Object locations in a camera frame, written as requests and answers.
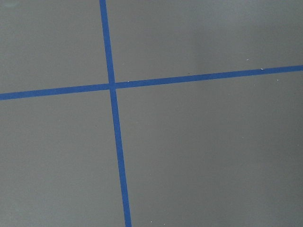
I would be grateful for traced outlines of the blue tape line lengthwise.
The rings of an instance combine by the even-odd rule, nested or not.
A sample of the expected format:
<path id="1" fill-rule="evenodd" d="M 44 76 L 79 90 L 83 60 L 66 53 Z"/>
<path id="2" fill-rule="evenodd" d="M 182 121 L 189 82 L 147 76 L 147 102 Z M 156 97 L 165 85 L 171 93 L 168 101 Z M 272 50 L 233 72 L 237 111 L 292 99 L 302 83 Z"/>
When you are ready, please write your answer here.
<path id="1" fill-rule="evenodd" d="M 100 5 L 104 48 L 105 48 L 105 56 L 106 56 L 106 64 L 107 64 L 107 76 L 109 83 L 110 101 L 111 101 L 112 118 L 113 118 L 115 143 L 116 143 L 116 156 L 117 156 L 117 164 L 119 171 L 119 181 L 121 188 L 124 220 L 125 220 L 125 226 L 131 227 L 132 220 L 131 220 L 131 211 L 130 211 L 129 197 L 128 197 L 127 178 L 125 172 L 124 152 L 123 152 L 123 144 L 121 137 L 118 101 L 116 95 L 116 81 L 115 81 L 114 65 L 112 58 L 112 48 L 111 48 L 106 1 L 100 0 L 99 5 Z"/>

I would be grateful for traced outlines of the blue tape line crosswise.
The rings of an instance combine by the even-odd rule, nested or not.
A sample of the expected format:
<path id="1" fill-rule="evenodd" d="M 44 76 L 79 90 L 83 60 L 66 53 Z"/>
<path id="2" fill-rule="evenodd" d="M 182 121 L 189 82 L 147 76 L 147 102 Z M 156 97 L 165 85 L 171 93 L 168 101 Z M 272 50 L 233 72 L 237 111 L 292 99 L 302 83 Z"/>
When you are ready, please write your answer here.
<path id="1" fill-rule="evenodd" d="M 30 97 L 55 96 L 55 95 L 63 95 L 63 94 L 110 90 L 112 87 L 118 89 L 145 87 L 145 86 L 185 83 L 185 82 L 213 80 L 213 79 L 226 79 L 226 78 L 236 78 L 236 77 L 246 77 L 246 76 L 289 73 L 289 72 L 297 72 L 302 70 L 303 70 L 302 65 L 296 65 L 296 66 L 285 66 L 285 67 L 266 68 L 266 69 L 241 70 L 241 71 L 219 72 L 219 73 L 209 73 L 209 74 L 201 74 L 201 75 L 180 76 L 180 77 L 171 77 L 171 78 L 115 82 L 113 84 L 106 83 L 106 84 L 84 85 L 84 86 L 75 86 L 75 87 L 59 87 L 59 88 L 50 88 L 50 89 L 1 93 L 0 99 L 12 100 L 12 99 L 21 99 L 21 98 L 30 98 Z"/>

